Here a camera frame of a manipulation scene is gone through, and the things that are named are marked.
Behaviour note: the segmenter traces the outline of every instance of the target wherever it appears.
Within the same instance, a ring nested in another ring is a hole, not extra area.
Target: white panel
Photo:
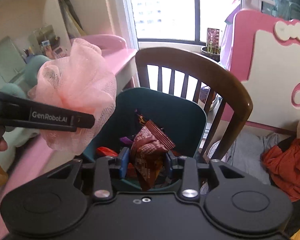
[[[300,107],[291,94],[300,83],[300,45],[283,46],[273,34],[258,30],[248,81],[242,82],[253,101],[249,121],[294,130]]]

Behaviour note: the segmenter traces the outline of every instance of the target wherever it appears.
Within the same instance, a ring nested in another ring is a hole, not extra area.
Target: plant pot
[[[206,46],[201,47],[201,54],[208,57],[208,58],[211,58],[212,60],[214,60],[216,62],[220,61],[220,54],[208,53]]]

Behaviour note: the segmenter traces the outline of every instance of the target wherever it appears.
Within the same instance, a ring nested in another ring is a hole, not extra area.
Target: dark green trash can
[[[120,151],[119,138],[138,133],[135,127],[135,110],[164,127],[165,134],[175,143],[174,150],[193,157],[202,140],[206,126],[206,114],[194,102],[148,88],[132,88],[121,92],[116,98],[113,115],[90,142],[83,154],[94,161],[98,147]],[[125,179],[113,180],[119,191],[141,191],[141,188]],[[176,191],[178,182],[151,191]]]

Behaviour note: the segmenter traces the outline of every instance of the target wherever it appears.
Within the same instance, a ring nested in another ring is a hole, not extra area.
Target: pink bed headboard
[[[300,21],[238,12],[230,72],[253,101],[247,125],[295,131],[300,120]],[[226,106],[222,119],[229,121],[232,114]]]

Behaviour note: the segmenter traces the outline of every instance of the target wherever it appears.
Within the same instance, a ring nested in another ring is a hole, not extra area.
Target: wooden chair
[[[193,101],[198,103],[201,82],[210,87],[204,111],[208,116],[214,92],[222,97],[219,109],[212,122],[212,126],[203,145],[203,155],[215,134],[226,103],[233,109],[234,114],[229,125],[212,156],[221,160],[226,154],[252,111],[251,98],[244,86],[229,71],[222,68],[215,61],[187,50],[157,47],[141,49],[136,54],[136,65],[141,87],[150,88],[147,65],[155,65],[158,70],[158,91],[162,92],[162,67],[170,68],[171,78],[169,94],[173,95],[175,70],[185,74],[181,97],[186,98],[188,78],[192,76],[198,80]]]

